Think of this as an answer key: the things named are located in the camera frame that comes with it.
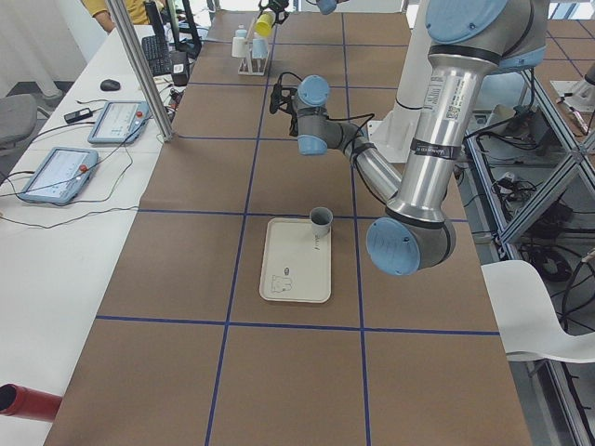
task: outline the tablet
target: tablet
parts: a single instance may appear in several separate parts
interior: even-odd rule
[[[98,160],[92,149],[55,147],[18,196],[31,203],[67,204],[90,179]]]
[[[151,115],[144,101],[106,102],[91,129],[91,144],[124,144],[134,141]]]

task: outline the black mouse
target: black mouse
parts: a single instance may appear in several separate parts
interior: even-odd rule
[[[116,91],[120,89],[120,83],[118,81],[114,81],[113,79],[106,79],[105,81],[101,82],[99,86],[103,91]]]

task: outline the white chair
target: white chair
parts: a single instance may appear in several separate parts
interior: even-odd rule
[[[561,328],[531,264],[507,260],[482,271],[509,361],[595,362],[595,333],[572,336]]]

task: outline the black keyboard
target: black keyboard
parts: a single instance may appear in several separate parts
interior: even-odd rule
[[[143,37],[140,41],[142,52],[149,62],[153,76],[162,76],[171,73],[171,60],[169,59],[169,45],[165,38],[158,35]]]

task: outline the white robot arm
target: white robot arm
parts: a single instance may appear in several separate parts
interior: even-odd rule
[[[337,2],[317,1],[323,13],[334,9],[324,6],[328,3]],[[452,254],[456,234],[441,205],[483,78],[532,68],[543,59],[548,6],[548,0],[429,1],[432,74],[403,177],[360,127],[329,120],[325,79],[308,76],[298,88],[287,88],[280,76],[271,112],[292,114],[300,152],[341,150],[385,203],[387,215],[366,237],[368,253],[381,270],[412,274]]]

